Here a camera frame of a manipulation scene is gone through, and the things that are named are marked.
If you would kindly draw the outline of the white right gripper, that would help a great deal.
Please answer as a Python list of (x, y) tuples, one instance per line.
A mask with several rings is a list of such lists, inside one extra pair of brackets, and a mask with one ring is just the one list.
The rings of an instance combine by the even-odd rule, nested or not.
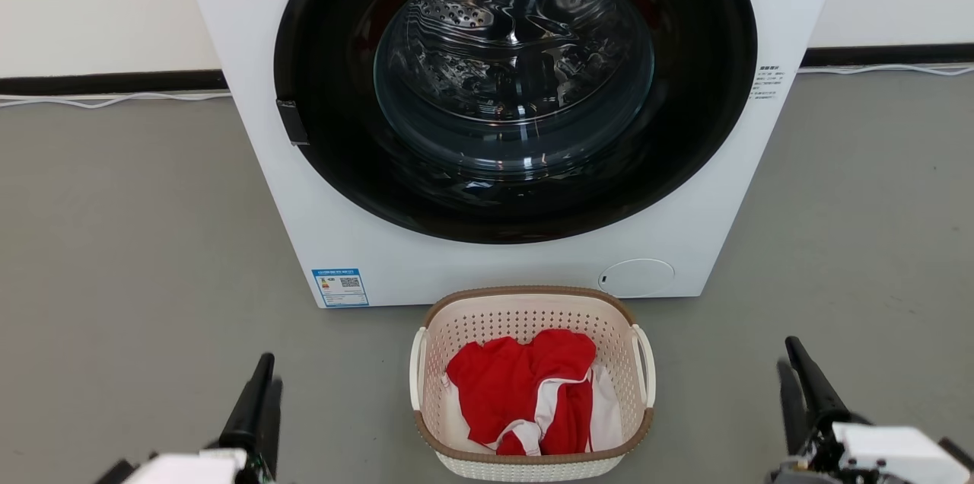
[(866, 470), (905, 484), (968, 484), (972, 470), (912, 426), (859, 424), (837, 390), (797, 337), (784, 341), (788, 356), (777, 361), (786, 448), (803, 452), (810, 428), (831, 428), (842, 469)]

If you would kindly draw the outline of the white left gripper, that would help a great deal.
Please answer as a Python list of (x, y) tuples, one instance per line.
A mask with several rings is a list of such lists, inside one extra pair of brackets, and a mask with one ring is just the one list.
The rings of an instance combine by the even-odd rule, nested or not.
[(283, 383), (272, 377), (274, 365), (271, 352), (261, 354), (219, 435), (219, 449), (157, 455), (122, 484), (234, 484), (247, 466), (247, 452), (258, 445), (264, 476), (277, 478)]

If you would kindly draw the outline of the cream perforated laundry basket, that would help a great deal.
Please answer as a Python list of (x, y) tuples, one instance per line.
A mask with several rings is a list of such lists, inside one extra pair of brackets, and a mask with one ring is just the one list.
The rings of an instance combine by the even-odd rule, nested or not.
[[(571, 330), (596, 346), (594, 364), (608, 370), (620, 404), (622, 446), (578, 455), (501, 456), (453, 449), (443, 442), (449, 362), (470, 342), (512, 337), (531, 342), (544, 330)], [(414, 335), (409, 396), (418, 432), (452, 473), (497, 482), (561, 482), (608, 473), (642, 442), (654, 418), (653, 349), (629, 309), (598, 290), (557, 286), (481, 288), (434, 305)]]

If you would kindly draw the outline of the blue energy label sticker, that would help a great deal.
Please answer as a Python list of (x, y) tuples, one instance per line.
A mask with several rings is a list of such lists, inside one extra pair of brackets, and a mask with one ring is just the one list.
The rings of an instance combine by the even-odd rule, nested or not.
[(369, 306), (368, 293), (358, 269), (312, 269), (312, 279), (321, 307)]

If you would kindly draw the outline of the white garment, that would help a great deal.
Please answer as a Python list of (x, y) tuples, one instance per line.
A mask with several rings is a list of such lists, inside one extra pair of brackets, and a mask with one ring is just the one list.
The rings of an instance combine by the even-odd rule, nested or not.
[(501, 456), (575, 455), (622, 446), (622, 410), (608, 370), (594, 364), (582, 381), (547, 379), (540, 383), (533, 414), (492, 425), (482, 438), (470, 424), (485, 426), (472, 404), (460, 401), (449, 377), (445, 386), (443, 442), (460, 451)]

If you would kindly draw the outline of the round white filter cover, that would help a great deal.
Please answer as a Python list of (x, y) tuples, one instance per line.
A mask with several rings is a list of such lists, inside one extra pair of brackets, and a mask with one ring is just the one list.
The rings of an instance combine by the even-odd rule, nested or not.
[(667, 290), (674, 277), (675, 270), (667, 262), (632, 259), (606, 268), (597, 285), (618, 299), (644, 299)]

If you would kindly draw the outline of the red garment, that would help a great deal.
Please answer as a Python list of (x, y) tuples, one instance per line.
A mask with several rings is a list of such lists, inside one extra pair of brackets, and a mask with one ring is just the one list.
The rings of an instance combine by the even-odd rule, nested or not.
[(501, 456), (578, 455), (591, 449), (594, 342), (571, 330), (544, 330), (470, 342), (450, 360), (467, 438)]

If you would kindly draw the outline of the black round washer door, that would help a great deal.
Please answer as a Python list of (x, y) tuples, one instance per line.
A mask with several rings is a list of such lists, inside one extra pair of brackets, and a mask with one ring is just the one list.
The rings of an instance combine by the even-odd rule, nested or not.
[(688, 182), (740, 120), (758, 49), (757, 0), (289, 0), (275, 92), (366, 212), (538, 244)]

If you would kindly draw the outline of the small printed text sticker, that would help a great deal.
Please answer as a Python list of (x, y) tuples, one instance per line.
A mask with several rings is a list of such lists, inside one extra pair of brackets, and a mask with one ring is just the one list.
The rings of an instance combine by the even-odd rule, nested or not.
[(786, 71), (780, 65), (758, 65), (750, 89), (750, 101), (769, 101), (777, 98), (786, 81)]

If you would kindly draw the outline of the black baseboard strip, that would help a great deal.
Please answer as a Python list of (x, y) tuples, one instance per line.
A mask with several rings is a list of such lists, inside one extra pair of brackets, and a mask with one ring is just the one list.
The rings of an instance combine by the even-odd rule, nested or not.
[(111, 72), (111, 74), (0, 78), (0, 95), (17, 97), (206, 92), (227, 89), (228, 82), (223, 71), (220, 70)]
[(810, 48), (801, 68), (974, 64), (974, 43)]

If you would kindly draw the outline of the white front-load washing machine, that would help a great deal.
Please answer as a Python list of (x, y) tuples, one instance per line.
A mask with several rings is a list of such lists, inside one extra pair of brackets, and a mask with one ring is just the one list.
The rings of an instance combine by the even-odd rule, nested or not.
[(557, 286), (602, 292), (597, 285), (601, 273), (632, 259), (664, 261), (675, 270), (667, 290), (653, 297), (699, 295), (826, 0), (757, 0), (757, 68), (780, 65), (786, 71), (782, 92), (773, 100), (750, 101), (752, 81), (737, 125), (688, 182), (615, 224), (538, 244), (465, 244), (428, 237), (366, 212), (332, 188), (290, 144), (275, 103), (275, 44), (288, 1), (197, 0), (307, 290), (324, 308), (312, 269), (358, 269), (368, 307), (433, 304), (481, 288)]

